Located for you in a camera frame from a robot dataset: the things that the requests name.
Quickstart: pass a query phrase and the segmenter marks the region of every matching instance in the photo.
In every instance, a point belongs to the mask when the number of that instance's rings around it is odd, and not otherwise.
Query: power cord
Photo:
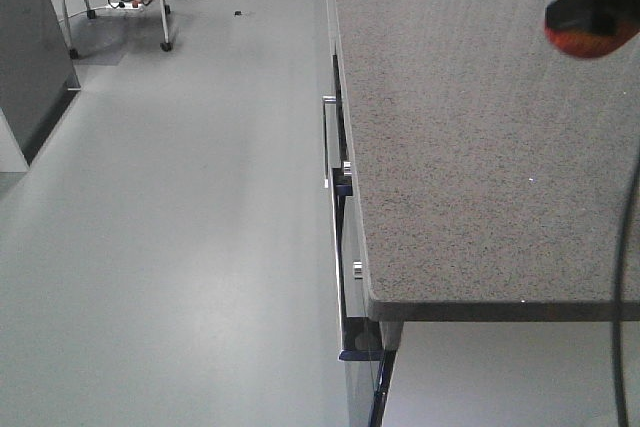
[[[640,185],[640,150],[638,151],[633,176],[627,192],[627,200],[622,214],[616,247],[616,264],[613,275],[613,297],[611,301],[611,366],[613,370],[613,387],[618,414],[618,426],[629,427],[627,397],[624,387],[624,366],[622,357],[622,319],[624,273],[626,267],[627,246],[633,227],[633,214],[638,202],[638,186]]]

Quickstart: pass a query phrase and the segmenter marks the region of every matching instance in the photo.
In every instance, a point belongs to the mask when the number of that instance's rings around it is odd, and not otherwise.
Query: red object
[[[597,35],[581,30],[553,30],[545,25],[544,33],[561,52],[582,59],[596,59],[610,54],[631,40],[640,28],[629,21],[619,20],[614,35]]]

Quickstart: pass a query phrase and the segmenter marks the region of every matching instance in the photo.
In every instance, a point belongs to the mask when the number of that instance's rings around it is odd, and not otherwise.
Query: chair leg
[[[66,42],[69,48],[69,56],[72,59],[78,58],[78,51],[73,47],[73,41],[71,40],[71,24],[69,23],[69,11],[67,10],[67,0],[62,0],[62,15],[64,16],[64,30],[66,34]]]
[[[162,16],[162,30],[164,31],[164,42],[160,44],[162,50],[169,52],[173,45],[169,42],[169,26],[167,25],[167,8],[165,7],[164,0],[160,0],[160,14]]]
[[[89,0],[84,0],[84,5],[87,6],[87,17],[90,19],[95,19],[96,11],[91,8],[91,5],[89,5]]]

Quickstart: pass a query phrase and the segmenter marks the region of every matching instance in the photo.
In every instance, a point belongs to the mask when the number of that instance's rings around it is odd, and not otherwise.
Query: drawer handle
[[[351,177],[344,175],[341,168],[330,168],[327,174],[331,187],[331,221],[338,287],[338,324],[341,337],[338,358],[344,361],[378,361],[384,354],[380,324],[367,317],[349,317],[347,315],[342,232],[346,198],[353,195]]]
[[[329,188],[329,132],[327,131],[327,106],[336,105],[335,95],[322,97],[322,137],[324,140],[324,188]]]

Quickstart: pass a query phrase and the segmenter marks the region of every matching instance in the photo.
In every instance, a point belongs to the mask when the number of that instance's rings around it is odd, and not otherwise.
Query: countertop edge
[[[369,299],[368,315],[385,322],[606,322],[610,302],[382,302]],[[623,319],[640,320],[640,302],[625,302]]]

